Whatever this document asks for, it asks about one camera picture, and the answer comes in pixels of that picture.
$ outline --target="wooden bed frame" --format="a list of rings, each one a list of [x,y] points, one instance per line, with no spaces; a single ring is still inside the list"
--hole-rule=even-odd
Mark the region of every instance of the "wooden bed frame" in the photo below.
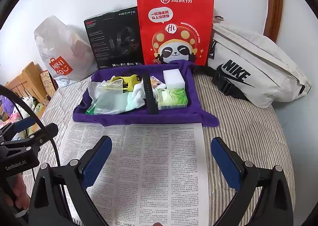
[[[5,87],[20,97],[33,96],[40,103],[44,103],[47,101],[47,92],[42,84],[40,73],[40,66],[31,62],[22,70],[20,75],[8,82]]]

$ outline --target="blue gripper pad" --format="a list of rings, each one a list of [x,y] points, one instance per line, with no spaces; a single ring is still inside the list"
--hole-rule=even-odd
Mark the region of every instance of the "blue gripper pad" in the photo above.
[[[238,192],[241,188],[241,173],[217,138],[211,141],[211,154],[217,162],[229,187],[234,188],[235,191]]]
[[[103,136],[95,146],[100,144],[101,141],[100,147],[96,150],[95,154],[93,154],[92,158],[83,169],[82,188],[84,190],[95,183],[96,178],[112,151],[112,140],[108,136]]]
[[[32,117],[27,117],[25,119],[22,119],[14,123],[14,131],[17,133],[20,133],[23,130],[33,126],[34,124],[35,124],[34,119]]]

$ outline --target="green tissue pack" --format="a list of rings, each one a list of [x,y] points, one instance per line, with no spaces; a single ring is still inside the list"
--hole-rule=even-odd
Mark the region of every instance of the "green tissue pack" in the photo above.
[[[184,89],[158,89],[156,98],[159,110],[186,108],[188,104]]]

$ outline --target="white sponge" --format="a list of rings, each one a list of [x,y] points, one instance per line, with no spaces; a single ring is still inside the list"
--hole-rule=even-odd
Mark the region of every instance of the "white sponge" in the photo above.
[[[163,78],[167,89],[182,89],[185,87],[185,82],[179,69],[164,70]]]

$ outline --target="nike logo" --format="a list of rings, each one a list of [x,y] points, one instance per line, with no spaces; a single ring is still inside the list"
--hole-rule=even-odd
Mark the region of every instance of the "nike logo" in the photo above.
[[[233,76],[225,73],[222,70],[222,68],[224,68],[226,71],[228,71]],[[234,80],[234,81],[237,81],[239,83],[242,83],[242,84],[245,84],[245,85],[248,85],[248,86],[255,88],[254,86],[244,82],[244,79],[246,79],[251,74],[249,72],[247,72],[245,69],[243,69],[242,67],[240,67],[238,64],[233,62],[232,60],[229,60],[225,64],[219,65],[217,67],[216,71],[220,75],[224,76],[225,78],[228,78],[228,79],[231,79],[231,80]]]

